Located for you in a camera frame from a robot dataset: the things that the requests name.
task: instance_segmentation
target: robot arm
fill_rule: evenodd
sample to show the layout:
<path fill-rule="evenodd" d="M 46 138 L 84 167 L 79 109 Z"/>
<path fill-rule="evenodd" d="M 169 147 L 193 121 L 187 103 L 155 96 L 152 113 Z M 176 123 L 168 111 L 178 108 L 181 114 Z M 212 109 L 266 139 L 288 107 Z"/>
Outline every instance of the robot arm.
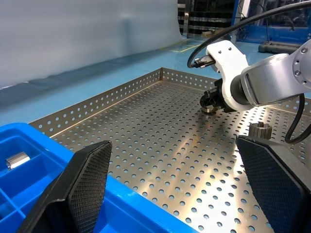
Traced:
<path fill-rule="evenodd" d="M 311 40 L 291 55 L 273 55 L 251 66 L 245 55 L 226 40 L 208 45 L 206 58 L 209 65 L 214 63 L 222 80 L 205 92 L 200 101 L 202 107 L 244 111 L 311 91 Z"/>

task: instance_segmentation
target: hole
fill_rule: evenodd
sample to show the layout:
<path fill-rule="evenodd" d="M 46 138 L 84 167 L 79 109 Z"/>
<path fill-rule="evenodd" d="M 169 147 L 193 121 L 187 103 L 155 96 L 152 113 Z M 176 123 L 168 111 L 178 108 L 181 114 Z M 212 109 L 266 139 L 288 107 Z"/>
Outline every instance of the hole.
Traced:
<path fill-rule="evenodd" d="M 249 226 L 248 229 L 251 231 L 251 232 L 255 232 L 255 228 L 253 226 Z"/>

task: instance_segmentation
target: stainless steel tray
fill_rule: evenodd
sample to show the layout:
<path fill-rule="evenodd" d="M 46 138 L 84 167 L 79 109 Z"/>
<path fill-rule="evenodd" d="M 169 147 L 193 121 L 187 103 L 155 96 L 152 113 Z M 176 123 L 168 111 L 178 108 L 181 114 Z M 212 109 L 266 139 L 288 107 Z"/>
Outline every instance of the stainless steel tray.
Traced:
<path fill-rule="evenodd" d="M 111 140 L 109 174 L 199 232 L 273 232 L 235 136 L 260 120 L 272 125 L 272 140 L 284 143 L 298 102 L 209 116 L 199 99 L 214 81 L 161 68 L 31 125 L 72 151 Z M 309 125 L 310 110 L 307 102 L 296 133 Z M 309 139 L 285 145 L 310 166 Z"/>

